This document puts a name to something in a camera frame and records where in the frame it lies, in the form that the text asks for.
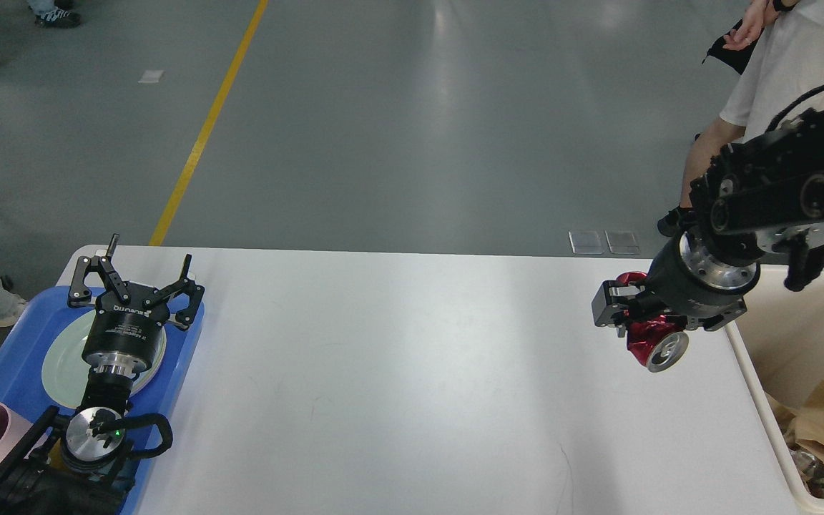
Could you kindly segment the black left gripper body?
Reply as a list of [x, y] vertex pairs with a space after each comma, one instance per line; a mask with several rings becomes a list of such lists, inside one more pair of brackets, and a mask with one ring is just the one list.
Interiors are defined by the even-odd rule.
[[102, 293], [95, 300], [83, 361], [92, 368], [119, 362], [131, 369], [129, 375], [149, 371], [162, 354], [164, 330], [163, 320], [150, 314], [119, 303], [114, 293]]

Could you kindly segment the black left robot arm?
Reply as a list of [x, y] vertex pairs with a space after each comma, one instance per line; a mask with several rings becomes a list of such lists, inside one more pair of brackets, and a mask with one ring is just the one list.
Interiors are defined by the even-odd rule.
[[[0, 514], [131, 514], [152, 459], [170, 449], [169, 421], [192, 362], [204, 287], [180, 276], [158, 288], [121, 278], [104, 255], [78, 258], [69, 286], [30, 301], [0, 348], [0, 401], [36, 416], [0, 463]], [[71, 323], [90, 315], [78, 401], [43, 387], [46, 352]]]

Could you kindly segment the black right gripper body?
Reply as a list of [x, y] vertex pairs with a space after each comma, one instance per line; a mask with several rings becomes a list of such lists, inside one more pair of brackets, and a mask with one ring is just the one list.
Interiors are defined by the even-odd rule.
[[747, 312], [745, 296], [761, 276], [759, 262], [732, 266], [707, 249], [696, 230], [667, 242], [648, 270], [648, 285], [673, 314], [729, 322]]

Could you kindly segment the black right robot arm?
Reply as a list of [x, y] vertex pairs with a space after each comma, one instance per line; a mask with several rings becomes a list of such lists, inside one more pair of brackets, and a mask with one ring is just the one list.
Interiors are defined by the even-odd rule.
[[595, 325], [620, 333], [647, 327], [716, 330], [746, 311], [745, 296], [768, 253], [787, 255], [788, 290], [805, 289], [824, 266], [824, 110], [793, 107], [762, 136], [726, 144], [691, 182], [689, 209], [658, 222], [668, 242], [648, 273], [602, 283]]

